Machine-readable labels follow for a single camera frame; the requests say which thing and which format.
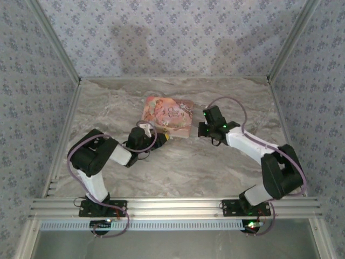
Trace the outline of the pink illustrated diary book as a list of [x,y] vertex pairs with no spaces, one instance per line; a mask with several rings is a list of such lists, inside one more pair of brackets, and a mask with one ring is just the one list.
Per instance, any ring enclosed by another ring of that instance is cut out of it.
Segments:
[[169,136],[188,138],[192,127],[194,102],[191,100],[149,96],[146,98],[142,120],[148,121]]

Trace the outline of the left black controller board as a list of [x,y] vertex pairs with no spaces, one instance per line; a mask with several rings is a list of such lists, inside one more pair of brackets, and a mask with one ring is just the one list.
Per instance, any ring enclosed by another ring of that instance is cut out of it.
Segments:
[[94,220],[89,223],[89,228],[94,235],[106,235],[111,229],[111,220]]

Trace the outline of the black controller board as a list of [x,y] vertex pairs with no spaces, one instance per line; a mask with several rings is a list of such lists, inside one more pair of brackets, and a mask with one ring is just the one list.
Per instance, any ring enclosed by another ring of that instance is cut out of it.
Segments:
[[244,229],[241,230],[243,233],[256,235],[260,229],[260,227],[263,225],[260,221],[254,221],[254,220],[242,220],[242,224]]
[[111,220],[94,220],[89,223],[89,228],[94,235],[106,235],[111,229]]

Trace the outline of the right black controller board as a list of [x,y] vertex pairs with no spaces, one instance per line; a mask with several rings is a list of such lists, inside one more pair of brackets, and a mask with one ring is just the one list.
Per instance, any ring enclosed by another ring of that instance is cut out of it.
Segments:
[[241,230],[243,233],[256,235],[260,229],[260,227],[263,225],[260,221],[254,221],[254,220],[242,220],[242,224],[244,229]]

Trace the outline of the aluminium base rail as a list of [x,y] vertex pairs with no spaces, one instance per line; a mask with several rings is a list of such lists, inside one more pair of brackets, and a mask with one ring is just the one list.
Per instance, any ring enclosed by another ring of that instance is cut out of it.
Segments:
[[[135,220],[148,219],[221,219],[222,197],[204,198],[126,198],[127,212]],[[30,218],[76,219],[81,198],[35,199]],[[278,219],[321,218],[321,205],[315,197],[287,197],[272,201]]]

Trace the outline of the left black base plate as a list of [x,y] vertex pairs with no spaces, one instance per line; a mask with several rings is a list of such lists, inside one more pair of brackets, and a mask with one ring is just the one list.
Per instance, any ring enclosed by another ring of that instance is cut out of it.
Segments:
[[79,217],[126,217],[122,210],[127,210],[126,200],[109,200],[109,205],[111,207],[106,207],[94,203],[91,200],[82,200],[79,206]]

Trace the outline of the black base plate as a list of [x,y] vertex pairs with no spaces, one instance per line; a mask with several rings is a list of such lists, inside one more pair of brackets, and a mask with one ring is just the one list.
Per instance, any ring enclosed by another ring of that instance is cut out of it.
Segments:
[[252,206],[244,200],[222,200],[220,208],[224,217],[271,216],[271,208],[268,202]]
[[82,200],[79,206],[79,217],[126,217],[122,210],[127,210],[126,200],[109,200],[109,205],[111,207],[106,207],[94,203],[91,200]]

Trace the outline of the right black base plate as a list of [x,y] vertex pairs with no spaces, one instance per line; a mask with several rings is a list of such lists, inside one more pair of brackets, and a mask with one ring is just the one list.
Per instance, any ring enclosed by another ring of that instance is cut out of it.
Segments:
[[244,200],[222,200],[220,208],[224,217],[271,216],[271,208],[268,202],[252,206]]

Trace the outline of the aluminium frame post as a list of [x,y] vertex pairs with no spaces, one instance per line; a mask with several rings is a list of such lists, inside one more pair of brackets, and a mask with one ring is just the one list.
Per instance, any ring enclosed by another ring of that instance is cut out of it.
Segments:
[[72,79],[74,83],[79,85],[80,78],[78,76],[77,71],[75,70],[72,61],[70,60],[69,56],[67,55],[61,41],[58,38],[53,26],[50,23],[48,16],[45,14],[43,8],[41,7],[38,0],[25,0],[28,7],[33,12],[36,20],[38,21],[39,25],[44,31],[45,36],[48,38],[52,48],[54,49],[55,53],[57,54],[58,58],[62,62],[65,70],[67,71],[69,77]]
[[320,4],[321,0],[306,0],[303,8],[296,17],[296,20],[284,41],[282,48],[275,59],[271,69],[269,70],[266,78],[269,84],[272,84],[276,77],[279,75],[284,64],[287,62],[289,55],[294,50],[297,41],[308,25],[309,20],[314,14],[316,8]]

